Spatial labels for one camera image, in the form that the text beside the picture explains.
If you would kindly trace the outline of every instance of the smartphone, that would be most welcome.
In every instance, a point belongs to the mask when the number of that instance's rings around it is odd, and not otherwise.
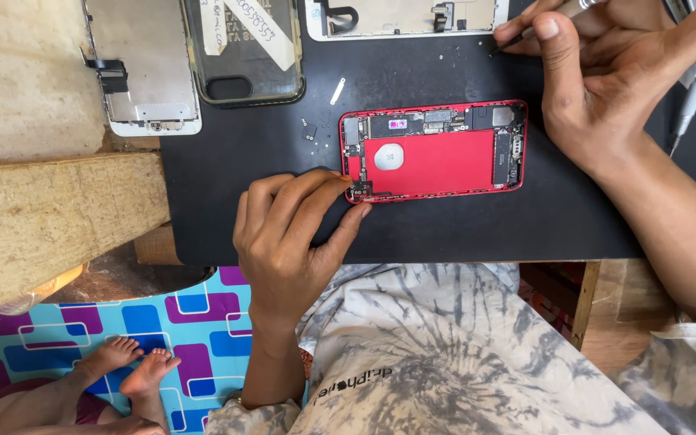
[[[511,192],[523,184],[520,100],[352,112],[340,119],[351,203]]]

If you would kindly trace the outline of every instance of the fingernail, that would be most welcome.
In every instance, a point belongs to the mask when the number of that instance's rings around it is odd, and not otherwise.
[[[560,26],[554,19],[540,21],[536,23],[534,28],[536,29],[536,37],[542,41],[552,39],[560,33]]]

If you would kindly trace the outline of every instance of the metal plate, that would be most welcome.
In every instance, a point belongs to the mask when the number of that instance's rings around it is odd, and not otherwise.
[[[179,0],[85,0],[85,5],[96,57],[120,59],[128,72],[128,92],[104,96],[109,119],[198,118]]]

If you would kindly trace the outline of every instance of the tie-dye shirt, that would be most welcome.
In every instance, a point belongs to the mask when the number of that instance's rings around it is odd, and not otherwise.
[[[232,400],[206,434],[696,433],[696,325],[611,381],[519,280],[515,264],[343,266],[297,328],[304,407]]]

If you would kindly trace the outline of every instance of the bare foot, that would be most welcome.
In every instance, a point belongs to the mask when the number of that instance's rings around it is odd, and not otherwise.
[[[165,349],[152,349],[144,357],[139,367],[133,370],[120,384],[120,392],[128,398],[159,395],[160,381],[170,370],[179,365],[182,359],[171,358],[171,352]]]
[[[77,362],[72,372],[82,373],[95,382],[108,372],[128,365],[142,356],[144,349],[137,349],[138,346],[139,342],[133,338],[112,338]]]

